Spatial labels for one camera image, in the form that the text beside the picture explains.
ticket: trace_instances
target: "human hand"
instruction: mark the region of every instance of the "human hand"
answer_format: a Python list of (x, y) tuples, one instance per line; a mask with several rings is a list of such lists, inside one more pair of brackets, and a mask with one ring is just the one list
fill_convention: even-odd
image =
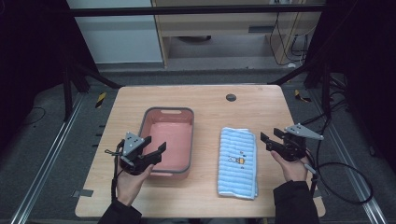
[(288, 181), (305, 181), (308, 171), (304, 164), (309, 163), (308, 158), (304, 157), (299, 161), (285, 161), (276, 151), (272, 150), (271, 155), (280, 164), (285, 176), (286, 182)]
[(122, 169), (119, 166), (119, 172), (121, 173), (117, 181), (117, 199), (120, 203), (128, 207), (131, 206), (142, 188), (143, 182), (149, 177), (153, 167), (154, 165), (151, 164), (142, 174), (130, 175), (126, 172), (121, 172)]

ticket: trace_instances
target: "white towel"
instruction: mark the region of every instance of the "white towel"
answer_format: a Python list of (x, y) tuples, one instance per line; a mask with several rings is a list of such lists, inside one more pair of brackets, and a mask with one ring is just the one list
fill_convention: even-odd
[(248, 129), (221, 130), (218, 193), (254, 200), (256, 179), (256, 136)]

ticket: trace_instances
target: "handheld controller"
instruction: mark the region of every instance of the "handheld controller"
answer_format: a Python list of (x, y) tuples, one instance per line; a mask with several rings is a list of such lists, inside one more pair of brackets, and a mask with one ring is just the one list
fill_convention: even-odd
[(162, 143), (156, 151), (143, 155), (143, 149), (151, 143), (151, 136), (141, 138), (132, 133), (127, 133), (120, 156), (121, 168), (131, 175), (140, 175), (150, 164), (162, 161), (162, 154), (166, 150), (166, 142)]
[(261, 133), (261, 140), (265, 143), (268, 151), (275, 150), (285, 161), (297, 161), (305, 157), (306, 143), (305, 138), (323, 140), (323, 136), (312, 132), (301, 124), (285, 128), (285, 133), (274, 128), (274, 135), (283, 140), (283, 144), (270, 140)]

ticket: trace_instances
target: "person's arm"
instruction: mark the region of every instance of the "person's arm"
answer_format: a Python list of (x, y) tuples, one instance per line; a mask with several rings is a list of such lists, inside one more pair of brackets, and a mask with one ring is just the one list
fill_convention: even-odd
[(318, 210), (306, 184), (307, 170), (301, 161), (285, 161), (275, 151), (271, 155), (280, 164), (286, 183), (274, 189), (276, 224), (316, 224)]
[(130, 224), (139, 223), (142, 214), (132, 206), (115, 200), (100, 218), (98, 224)]
[(149, 177), (154, 165), (150, 165), (140, 175), (121, 172), (117, 178), (117, 200), (107, 208), (98, 224), (139, 223), (142, 214), (132, 207), (132, 202), (142, 188), (144, 180)]

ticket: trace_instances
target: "white cabinet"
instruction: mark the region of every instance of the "white cabinet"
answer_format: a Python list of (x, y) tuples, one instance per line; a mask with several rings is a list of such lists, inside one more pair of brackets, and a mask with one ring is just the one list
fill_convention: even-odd
[[(67, 0), (70, 8), (151, 7), (149, 0)], [(163, 63), (153, 16), (76, 17), (94, 61)]]

